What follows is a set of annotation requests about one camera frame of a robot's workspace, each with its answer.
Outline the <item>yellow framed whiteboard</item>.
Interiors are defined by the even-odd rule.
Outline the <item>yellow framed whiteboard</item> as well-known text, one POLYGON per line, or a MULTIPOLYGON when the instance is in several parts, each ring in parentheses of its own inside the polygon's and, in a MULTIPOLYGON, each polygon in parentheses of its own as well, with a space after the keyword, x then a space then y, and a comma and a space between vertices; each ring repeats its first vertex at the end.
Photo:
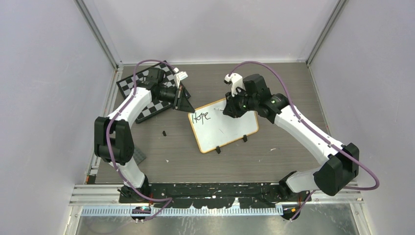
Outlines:
POLYGON ((223 115, 225 98, 195 109, 188 114, 189 123, 201 153, 208 153, 230 144, 259 130, 257 115, 254 111, 246 112, 242 117, 231 118, 223 115))

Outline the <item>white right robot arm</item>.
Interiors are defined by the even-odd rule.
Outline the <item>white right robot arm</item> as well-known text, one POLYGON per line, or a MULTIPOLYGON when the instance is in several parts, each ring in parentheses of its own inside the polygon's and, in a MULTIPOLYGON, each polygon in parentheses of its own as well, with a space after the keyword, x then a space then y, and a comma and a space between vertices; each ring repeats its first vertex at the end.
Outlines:
POLYGON ((242 77, 226 75, 224 82, 231 86, 225 94, 223 114, 240 118, 255 111, 270 123, 282 128, 301 143, 317 160, 320 167, 308 171, 293 171, 279 181, 282 199, 292 201, 302 191, 320 190, 334 196, 358 175, 359 149, 342 144, 314 124, 307 124, 296 107, 283 94, 272 94, 259 74, 242 77))

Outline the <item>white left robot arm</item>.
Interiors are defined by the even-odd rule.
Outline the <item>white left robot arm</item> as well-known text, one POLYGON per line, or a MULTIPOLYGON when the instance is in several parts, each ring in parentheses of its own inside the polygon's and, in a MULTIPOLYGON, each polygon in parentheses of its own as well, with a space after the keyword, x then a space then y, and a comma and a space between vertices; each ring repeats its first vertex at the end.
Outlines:
POLYGON ((151 67, 143 79, 134 76, 132 90, 122 104, 106 117, 97 117, 94 122, 94 154, 113 166, 125 185, 132 188, 131 196, 139 203, 149 199, 150 189, 144 186, 146 176, 134 159, 133 123, 144 108, 155 100, 168 102, 178 111, 195 111, 182 83, 187 73, 178 69, 173 71, 173 86, 164 85, 166 72, 163 69, 151 67))

